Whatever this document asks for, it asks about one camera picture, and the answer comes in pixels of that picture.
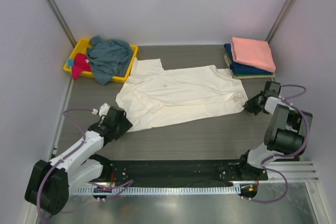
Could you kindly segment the cream white t shirt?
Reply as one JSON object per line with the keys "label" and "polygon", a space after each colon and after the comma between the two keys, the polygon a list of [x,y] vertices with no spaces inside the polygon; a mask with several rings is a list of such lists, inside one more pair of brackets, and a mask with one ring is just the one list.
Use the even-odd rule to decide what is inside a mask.
{"label": "cream white t shirt", "polygon": [[240,80],[214,65],[165,70],[160,59],[135,60],[116,96],[131,132],[236,114],[248,100]]}

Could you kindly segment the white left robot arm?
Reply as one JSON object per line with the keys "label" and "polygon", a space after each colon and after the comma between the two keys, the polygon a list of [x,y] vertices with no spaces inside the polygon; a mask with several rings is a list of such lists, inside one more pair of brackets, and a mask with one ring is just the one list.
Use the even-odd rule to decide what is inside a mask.
{"label": "white left robot arm", "polygon": [[132,123],[124,109],[106,103],[90,112],[99,119],[87,130],[80,129],[80,140],[49,161],[39,160],[33,167],[25,200],[36,206],[42,220],[48,219],[45,212],[50,216],[60,213],[69,196],[86,183],[115,179],[111,162],[97,151],[122,137]]}

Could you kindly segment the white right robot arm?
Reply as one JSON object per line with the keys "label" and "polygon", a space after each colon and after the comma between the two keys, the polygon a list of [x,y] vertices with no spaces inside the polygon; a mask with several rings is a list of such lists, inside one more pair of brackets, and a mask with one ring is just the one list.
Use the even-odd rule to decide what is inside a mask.
{"label": "white right robot arm", "polygon": [[266,81],[264,89],[244,104],[247,112],[270,114],[271,120],[264,142],[240,157],[236,172],[241,179],[257,179],[272,161],[294,158],[305,152],[313,115],[282,98],[280,91],[280,83]]}

